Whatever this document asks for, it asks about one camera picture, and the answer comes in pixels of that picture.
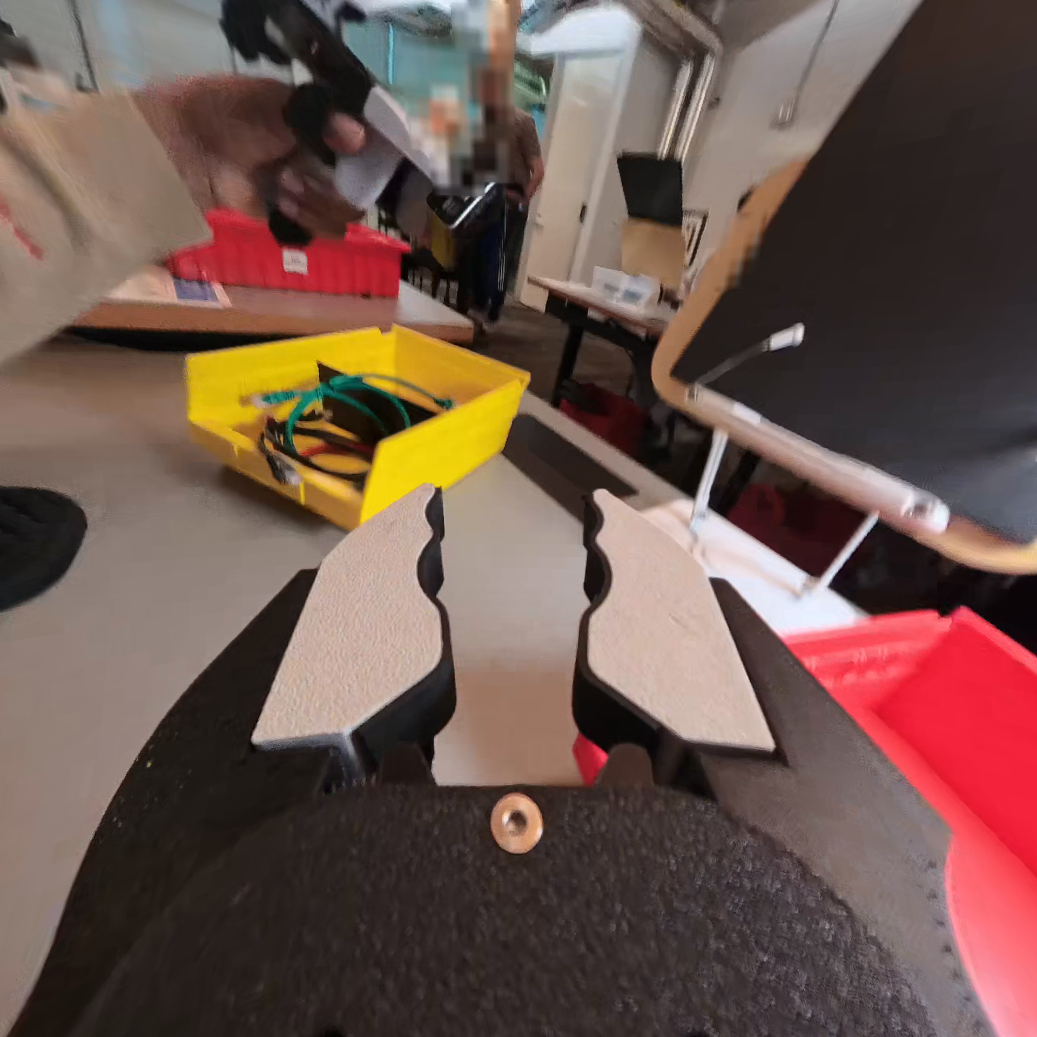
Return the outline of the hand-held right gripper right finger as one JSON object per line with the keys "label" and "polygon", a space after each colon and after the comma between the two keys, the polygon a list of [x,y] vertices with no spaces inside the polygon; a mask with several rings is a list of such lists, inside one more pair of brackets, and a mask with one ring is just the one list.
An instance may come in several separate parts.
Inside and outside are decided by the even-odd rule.
{"label": "hand-held right gripper right finger", "polygon": [[777,740],[702,565],[609,491],[585,499],[586,608],[578,623],[578,737],[644,750],[657,782],[701,752],[770,760]]}

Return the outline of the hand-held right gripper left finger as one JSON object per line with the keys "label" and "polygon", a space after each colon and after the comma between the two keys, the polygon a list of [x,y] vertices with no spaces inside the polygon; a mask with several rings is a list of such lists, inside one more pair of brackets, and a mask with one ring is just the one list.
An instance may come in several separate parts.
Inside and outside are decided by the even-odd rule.
{"label": "hand-held right gripper left finger", "polygon": [[403,751],[432,770],[456,709],[444,535],[442,491],[424,483],[330,551],[252,730],[255,749],[330,749],[353,779]]}

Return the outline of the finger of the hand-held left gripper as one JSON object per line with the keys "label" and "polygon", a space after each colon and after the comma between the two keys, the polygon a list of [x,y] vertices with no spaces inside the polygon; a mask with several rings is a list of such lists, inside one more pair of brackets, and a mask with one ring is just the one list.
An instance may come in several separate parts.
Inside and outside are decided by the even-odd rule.
{"label": "finger of the hand-held left gripper", "polygon": [[366,151],[391,172],[408,163],[426,177],[437,176],[437,143],[430,127],[407,109],[382,85],[371,87],[364,103]]}
{"label": "finger of the hand-held left gripper", "polygon": [[340,155],[334,166],[334,185],[353,211],[369,211],[379,202],[403,161],[403,155],[382,134],[367,134],[355,155]]}

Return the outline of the yellow plastic bin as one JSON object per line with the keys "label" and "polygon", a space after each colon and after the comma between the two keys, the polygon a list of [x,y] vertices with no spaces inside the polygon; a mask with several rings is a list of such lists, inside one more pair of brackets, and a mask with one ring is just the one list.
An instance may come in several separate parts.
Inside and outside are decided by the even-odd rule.
{"label": "yellow plastic bin", "polygon": [[[444,412],[367,444],[326,421],[318,363],[411,382]],[[393,327],[189,356],[195,441],[227,469],[354,529],[422,483],[447,488],[500,453],[530,374]]]}

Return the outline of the red plastic bin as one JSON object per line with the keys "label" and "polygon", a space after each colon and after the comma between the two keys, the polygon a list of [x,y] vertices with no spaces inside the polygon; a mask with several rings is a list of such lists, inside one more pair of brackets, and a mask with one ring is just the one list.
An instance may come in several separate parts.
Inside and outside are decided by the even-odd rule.
{"label": "red plastic bin", "polygon": [[783,640],[725,583],[770,760],[681,782],[797,856],[940,1035],[1035,1035],[1035,657],[966,609]]}

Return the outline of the person's left forearm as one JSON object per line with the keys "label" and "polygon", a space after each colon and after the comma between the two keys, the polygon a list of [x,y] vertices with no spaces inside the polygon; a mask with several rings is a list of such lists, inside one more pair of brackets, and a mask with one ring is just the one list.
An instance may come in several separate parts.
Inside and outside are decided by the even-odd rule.
{"label": "person's left forearm", "polygon": [[144,102],[91,93],[2,115],[2,361],[211,235]]}

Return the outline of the person's left hand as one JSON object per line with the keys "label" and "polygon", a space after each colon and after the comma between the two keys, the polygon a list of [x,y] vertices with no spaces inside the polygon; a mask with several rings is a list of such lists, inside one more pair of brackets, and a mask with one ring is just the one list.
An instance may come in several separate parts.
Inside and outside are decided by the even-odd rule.
{"label": "person's left hand", "polygon": [[365,212],[288,127],[292,94],[277,80],[221,73],[150,84],[132,97],[201,211],[254,219],[277,211],[311,237],[342,239]]}

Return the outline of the red plastic crate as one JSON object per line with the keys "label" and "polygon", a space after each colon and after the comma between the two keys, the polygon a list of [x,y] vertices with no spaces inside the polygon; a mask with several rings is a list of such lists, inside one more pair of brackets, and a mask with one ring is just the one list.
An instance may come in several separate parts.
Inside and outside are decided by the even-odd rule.
{"label": "red plastic crate", "polygon": [[281,245],[265,223],[234,211],[209,211],[208,243],[166,259],[177,278],[265,291],[395,299],[410,246],[365,224],[343,239]]}

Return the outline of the red bag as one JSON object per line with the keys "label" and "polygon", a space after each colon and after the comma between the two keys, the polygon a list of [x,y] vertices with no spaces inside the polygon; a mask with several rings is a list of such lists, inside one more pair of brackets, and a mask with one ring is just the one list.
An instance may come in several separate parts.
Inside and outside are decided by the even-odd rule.
{"label": "red bag", "polygon": [[637,459],[650,425],[649,411],[629,397],[593,382],[567,380],[561,389],[561,413],[590,433]]}
{"label": "red bag", "polygon": [[752,483],[726,517],[804,573],[817,577],[847,544],[865,515],[809,486],[785,489]]}

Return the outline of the white door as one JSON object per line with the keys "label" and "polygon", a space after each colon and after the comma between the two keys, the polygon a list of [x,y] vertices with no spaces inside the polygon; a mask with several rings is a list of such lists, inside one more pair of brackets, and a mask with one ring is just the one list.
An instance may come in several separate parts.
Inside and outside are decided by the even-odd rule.
{"label": "white door", "polygon": [[521,268],[522,304],[546,312],[548,281],[581,277],[605,155],[623,97],[630,48],[560,56],[551,82],[543,157]]}

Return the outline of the black bin divider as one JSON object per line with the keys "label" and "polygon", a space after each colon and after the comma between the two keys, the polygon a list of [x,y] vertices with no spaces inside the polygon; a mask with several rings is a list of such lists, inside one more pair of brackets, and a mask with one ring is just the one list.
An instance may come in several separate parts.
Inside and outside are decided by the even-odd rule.
{"label": "black bin divider", "polygon": [[445,401],[392,375],[351,374],[318,363],[326,421],[367,444],[401,435],[444,412]]}

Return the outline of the wooden book stand white base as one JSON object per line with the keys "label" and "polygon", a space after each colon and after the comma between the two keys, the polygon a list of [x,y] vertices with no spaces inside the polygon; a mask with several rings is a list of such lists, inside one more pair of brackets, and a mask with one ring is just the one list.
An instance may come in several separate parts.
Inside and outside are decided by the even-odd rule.
{"label": "wooden book stand white base", "polygon": [[667,404],[927,494],[886,524],[1035,647],[1035,2],[920,2],[820,148],[761,183],[658,342]]}

